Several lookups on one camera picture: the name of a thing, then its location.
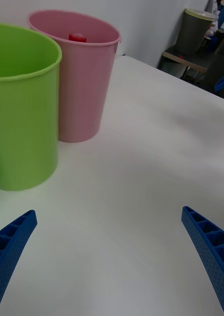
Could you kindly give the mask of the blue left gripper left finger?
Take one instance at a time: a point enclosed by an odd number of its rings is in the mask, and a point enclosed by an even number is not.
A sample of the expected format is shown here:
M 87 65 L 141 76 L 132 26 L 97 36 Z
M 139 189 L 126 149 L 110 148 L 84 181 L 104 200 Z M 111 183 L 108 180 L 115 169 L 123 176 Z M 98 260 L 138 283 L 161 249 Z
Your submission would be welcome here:
M 0 303 L 23 249 L 36 226 L 36 213 L 29 210 L 0 230 Z

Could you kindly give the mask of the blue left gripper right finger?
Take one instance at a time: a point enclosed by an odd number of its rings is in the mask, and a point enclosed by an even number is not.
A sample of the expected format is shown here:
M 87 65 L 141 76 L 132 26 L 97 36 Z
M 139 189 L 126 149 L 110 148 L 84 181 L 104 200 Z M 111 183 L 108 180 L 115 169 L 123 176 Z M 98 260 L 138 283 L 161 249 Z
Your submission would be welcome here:
M 188 206 L 182 209 L 181 221 L 224 312 L 224 231 Z

